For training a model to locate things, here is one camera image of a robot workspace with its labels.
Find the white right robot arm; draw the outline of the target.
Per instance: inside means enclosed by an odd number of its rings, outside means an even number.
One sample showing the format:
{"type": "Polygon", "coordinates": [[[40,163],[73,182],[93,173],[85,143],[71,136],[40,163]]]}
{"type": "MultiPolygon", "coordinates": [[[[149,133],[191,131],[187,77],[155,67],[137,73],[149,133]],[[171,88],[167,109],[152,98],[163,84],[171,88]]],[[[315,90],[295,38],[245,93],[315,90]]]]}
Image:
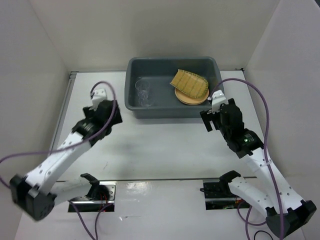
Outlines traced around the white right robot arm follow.
{"type": "Polygon", "coordinates": [[[202,111],[200,116],[207,131],[220,131],[229,149],[264,183],[261,191],[232,170],[219,178],[219,191],[223,196],[233,194],[244,199],[265,217],[268,228],[278,238],[287,237],[311,219],[316,205],[304,200],[289,185],[264,151],[258,135],[245,128],[242,112],[234,99],[213,98],[211,109],[202,111]]]}

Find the woven bamboo tray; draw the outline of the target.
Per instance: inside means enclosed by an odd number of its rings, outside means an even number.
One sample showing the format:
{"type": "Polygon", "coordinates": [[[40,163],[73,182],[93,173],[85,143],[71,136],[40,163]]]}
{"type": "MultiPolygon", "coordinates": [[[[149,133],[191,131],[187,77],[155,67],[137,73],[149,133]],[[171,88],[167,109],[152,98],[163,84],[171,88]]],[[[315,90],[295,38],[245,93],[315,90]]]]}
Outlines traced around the woven bamboo tray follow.
{"type": "Polygon", "coordinates": [[[193,99],[204,97],[209,89],[209,83],[204,77],[183,69],[177,71],[170,85],[193,99]]]}

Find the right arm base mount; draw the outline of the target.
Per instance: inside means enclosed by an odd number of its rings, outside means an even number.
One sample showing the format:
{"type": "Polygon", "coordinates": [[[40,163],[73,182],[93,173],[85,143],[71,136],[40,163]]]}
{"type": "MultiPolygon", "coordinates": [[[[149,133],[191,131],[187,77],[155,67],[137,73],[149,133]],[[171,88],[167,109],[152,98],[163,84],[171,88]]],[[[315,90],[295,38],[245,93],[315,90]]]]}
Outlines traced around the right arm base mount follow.
{"type": "Polygon", "coordinates": [[[243,201],[242,198],[232,193],[225,193],[218,179],[203,180],[203,186],[199,191],[204,195],[206,210],[236,209],[243,201]]]}

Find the clear glass cup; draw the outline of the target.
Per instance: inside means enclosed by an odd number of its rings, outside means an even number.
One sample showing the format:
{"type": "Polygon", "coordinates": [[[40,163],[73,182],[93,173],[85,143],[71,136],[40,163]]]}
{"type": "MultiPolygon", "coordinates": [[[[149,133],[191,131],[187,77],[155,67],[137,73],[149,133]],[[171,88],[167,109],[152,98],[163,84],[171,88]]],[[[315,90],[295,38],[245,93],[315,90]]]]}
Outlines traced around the clear glass cup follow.
{"type": "Polygon", "coordinates": [[[138,80],[135,83],[135,89],[138,95],[139,106],[151,107],[154,105],[154,100],[151,94],[151,85],[147,80],[138,80]]]}

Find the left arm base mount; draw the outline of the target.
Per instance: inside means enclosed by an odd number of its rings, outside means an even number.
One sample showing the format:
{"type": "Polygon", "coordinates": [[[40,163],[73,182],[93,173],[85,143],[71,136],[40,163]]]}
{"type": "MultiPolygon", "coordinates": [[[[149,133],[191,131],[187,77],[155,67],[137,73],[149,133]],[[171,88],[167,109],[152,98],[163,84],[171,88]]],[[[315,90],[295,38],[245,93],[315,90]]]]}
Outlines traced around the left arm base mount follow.
{"type": "Polygon", "coordinates": [[[114,212],[116,181],[101,181],[99,189],[92,196],[79,196],[71,200],[80,213],[114,212]]]}

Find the yellow plate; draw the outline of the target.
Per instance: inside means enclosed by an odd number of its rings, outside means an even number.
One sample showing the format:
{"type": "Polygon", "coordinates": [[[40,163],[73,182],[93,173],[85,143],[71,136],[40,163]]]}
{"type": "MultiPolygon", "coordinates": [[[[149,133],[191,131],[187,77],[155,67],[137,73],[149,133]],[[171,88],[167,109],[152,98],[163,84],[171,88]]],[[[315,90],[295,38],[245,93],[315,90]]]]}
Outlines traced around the yellow plate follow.
{"type": "Polygon", "coordinates": [[[183,104],[190,105],[190,106],[196,106],[196,105],[200,105],[200,104],[204,103],[207,100],[210,91],[207,90],[206,94],[201,98],[192,98],[192,97],[184,94],[183,92],[181,92],[178,89],[175,89],[174,93],[175,93],[175,96],[177,97],[177,99],[180,102],[182,102],[183,104]]]}

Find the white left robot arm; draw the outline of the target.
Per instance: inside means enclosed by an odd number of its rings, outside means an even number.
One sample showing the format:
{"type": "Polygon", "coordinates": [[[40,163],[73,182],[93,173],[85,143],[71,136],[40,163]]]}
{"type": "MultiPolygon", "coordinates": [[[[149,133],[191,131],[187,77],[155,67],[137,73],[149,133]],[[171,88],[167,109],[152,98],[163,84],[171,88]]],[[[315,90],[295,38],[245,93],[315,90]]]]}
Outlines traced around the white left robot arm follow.
{"type": "Polygon", "coordinates": [[[89,173],[76,180],[58,183],[60,176],[99,140],[109,135],[112,126],[122,123],[116,100],[102,100],[97,106],[84,107],[85,118],[72,128],[58,152],[51,154],[25,176],[9,181],[12,201],[34,221],[43,220],[63,202],[85,196],[94,200],[106,188],[89,173]]]}

